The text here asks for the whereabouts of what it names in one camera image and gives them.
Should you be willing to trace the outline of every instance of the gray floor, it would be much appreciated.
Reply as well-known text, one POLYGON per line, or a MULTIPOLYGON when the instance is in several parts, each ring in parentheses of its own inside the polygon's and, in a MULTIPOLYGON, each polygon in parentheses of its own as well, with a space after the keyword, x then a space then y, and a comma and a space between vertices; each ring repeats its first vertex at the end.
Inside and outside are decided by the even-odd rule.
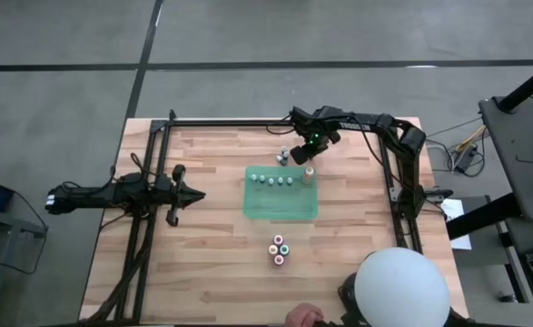
MULTIPOLYGON (((137 63, 152 8, 153 0, 2 0, 0 64, 137 63)), ((150 62, 533 59, 533 19, 524 17, 533 17, 532 0, 166 1, 150 62)), ((418 116, 429 134, 478 117, 480 99, 531 74, 533 66, 148 72, 136 116, 281 116, 292 105, 331 104, 418 116)), ((6 282, 1 326, 75 320, 101 213, 50 216, 44 197, 64 180, 106 179, 134 77, 0 73, 0 183, 22 192, 50 225, 38 272, 6 282)), ((477 127, 434 139, 455 144, 477 127)), ((436 173, 438 184, 458 196, 508 192, 493 144, 485 145, 480 177, 436 173)), ((444 166, 442 153, 430 159, 444 166)), ((500 323, 503 311, 514 314, 494 300, 507 287, 497 268, 459 271, 473 318, 500 323)), ((533 322, 533 312, 519 314, 533 322)))

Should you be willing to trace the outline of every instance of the white sphere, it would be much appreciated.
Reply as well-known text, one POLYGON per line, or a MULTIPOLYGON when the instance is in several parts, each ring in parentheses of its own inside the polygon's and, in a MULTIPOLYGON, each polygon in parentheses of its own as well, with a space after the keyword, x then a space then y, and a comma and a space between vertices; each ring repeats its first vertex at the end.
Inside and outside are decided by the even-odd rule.
POLYGON ((372 253, 355 277, 355 299, 373 327, 441 327, 449 290, 436 265, 403 248, 372 253))

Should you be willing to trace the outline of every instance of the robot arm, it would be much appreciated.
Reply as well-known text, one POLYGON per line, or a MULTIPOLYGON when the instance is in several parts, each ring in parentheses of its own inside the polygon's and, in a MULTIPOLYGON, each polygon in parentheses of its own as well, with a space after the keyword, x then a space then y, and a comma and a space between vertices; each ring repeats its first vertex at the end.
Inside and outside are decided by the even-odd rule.
POLYGON ((390 149, 397 160, 401 181, 399 197, 400 216, 416 218, 425 201, 423 188, 419 185, 419 154, 426 135, 410 122, 393 118, 388 114, 345 113, 339 108, 323 106, 313 114, 294 107, 291 111, 294 131, 304 138, 305 144, 291 150, 297 164, 322 153, 341 140, 338 130, 352 130, 376 134, 390 149), (398 136, 398 129, 403 131, 398 136))
POLYGON ((69 187, 58 185, 48 193, 45 209, 51 214, 70 213, 78 208, 124 208, 133 217, 144 217, 151 204, 170 204, 167 223, 177 226, 177 208, 203 199, 205 193, 193 190, 183 181, 185 167, 178 164, 172 178, 159 175, 154 185, 149 184, 144 173, 129 173, 114 183, 101 187, 69 187))

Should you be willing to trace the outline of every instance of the wooden table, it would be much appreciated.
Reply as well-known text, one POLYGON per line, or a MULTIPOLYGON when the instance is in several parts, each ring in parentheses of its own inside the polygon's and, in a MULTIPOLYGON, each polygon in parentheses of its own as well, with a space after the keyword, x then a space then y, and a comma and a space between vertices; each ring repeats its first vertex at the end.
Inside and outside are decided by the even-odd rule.
MULTIPOLYGON (((417 118, 405 119, 419 126, 417 118)), ((129 154, 143 159, 150 122, 127 122, 117 174, 136 171, 129 154)), ((395 246, 383 171, 360 132, 341 131, 341 141, 311 162, 319 179, 315 220, 260 221, 242 213, 246 166, 276 165, 274 156, 283 145, 302 142, 296 134, 272 135, 261 127, 172 128, 165 172, 184 164, 185 182, 207 195, 178 212, 176 228, 165 222, 166 208, 159 211, 141 323, 282 323, 300 302, 321 307, 326 321, 340 322, 344 309, 337 287, 357 271, 367 254, 395 246), (282 267, 273 266, 267 252, 278 233, 291 247, 282 267)), ((378 146, 374 135, 370 142, 378 146)), ((420 182, 424 187, 434 185, 425 148, 420 182)), ((107 210, 104 221, 120 213, 107 210)), ((118 282, 130 221, 123 218, 101 232, 81 318, 95 312, 118 282)), ((443 219, 438 213, 422 212, 418 225, 424 254, 445 276, 452 307, 467 317, 443 219)), ((133 307, 131 291, 128 308, 133 307)))

